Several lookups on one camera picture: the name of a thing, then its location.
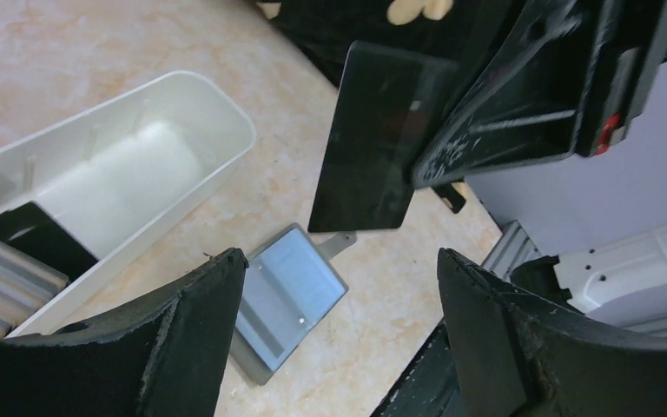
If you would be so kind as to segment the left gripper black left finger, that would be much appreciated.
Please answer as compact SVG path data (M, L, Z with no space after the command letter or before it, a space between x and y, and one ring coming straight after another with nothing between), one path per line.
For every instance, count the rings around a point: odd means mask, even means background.
M0 416L211 416L248 260L183 277L53 334L0 341Z

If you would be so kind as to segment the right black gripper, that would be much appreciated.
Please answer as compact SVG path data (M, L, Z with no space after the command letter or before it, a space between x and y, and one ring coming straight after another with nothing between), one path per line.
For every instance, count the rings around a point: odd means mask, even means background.
M598 156L622 142L667 62L667 1L522 1L411 171L416 189Z

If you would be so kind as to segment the white plastic tray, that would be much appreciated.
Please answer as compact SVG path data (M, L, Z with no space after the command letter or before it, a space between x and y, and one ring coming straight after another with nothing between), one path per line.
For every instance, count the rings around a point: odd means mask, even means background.
M50 334L206 201L256 128L213 81L176 70L0 149L0 214L36 202L96 259L13 336Z

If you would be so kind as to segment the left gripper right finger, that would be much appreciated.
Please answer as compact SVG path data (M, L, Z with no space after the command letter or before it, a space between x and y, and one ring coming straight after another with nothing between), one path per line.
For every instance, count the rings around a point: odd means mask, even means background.
M468 416L667 416L667 338L594 321L438 253Z

